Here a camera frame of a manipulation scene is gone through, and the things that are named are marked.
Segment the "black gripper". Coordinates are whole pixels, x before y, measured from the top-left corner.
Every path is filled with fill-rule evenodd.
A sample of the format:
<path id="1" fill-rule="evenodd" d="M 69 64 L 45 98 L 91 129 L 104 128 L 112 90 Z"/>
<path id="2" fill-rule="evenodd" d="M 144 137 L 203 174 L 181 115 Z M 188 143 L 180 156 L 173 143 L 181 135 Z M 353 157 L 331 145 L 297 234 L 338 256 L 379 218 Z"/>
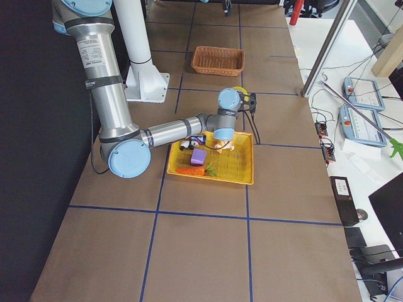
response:
<path id="1" fill-rule="evenodd" d="M 232 1 L 231 0 L 222 0 L 222 9 L 225 14 L 232 13 Z"/>
<path id="2" fill-rule="evenodd" d="M 239 92 L 239 97 L 240 97 L 240 106 L 239 106 L 239 111 L 249 111 L 251 109 L 250 105 L 250 97 L 248 93 L 243 93 Z"/>

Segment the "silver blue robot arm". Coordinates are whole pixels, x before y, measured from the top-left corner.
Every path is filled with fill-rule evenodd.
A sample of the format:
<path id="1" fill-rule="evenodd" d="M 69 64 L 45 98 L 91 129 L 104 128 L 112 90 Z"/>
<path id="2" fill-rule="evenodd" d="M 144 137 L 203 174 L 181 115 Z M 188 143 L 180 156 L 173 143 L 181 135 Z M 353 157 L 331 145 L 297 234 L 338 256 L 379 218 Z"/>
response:
<path id="1" fill-rule="evenodd" d="M 137 177 L 148 168 L 152 148 L 204 131 L 230 143 L 239 111 L 253 99 L 241 87 L 220 91 L 212 115 L 144 129 L 132 121 L 129 102 L 161 103 L 169 82 L 153 64 L 139 1 L 54 1 L 52 9 L 55 30 L 77 43 L 91 107 L 101 122 L 101 156 L 114 175 Z"/>

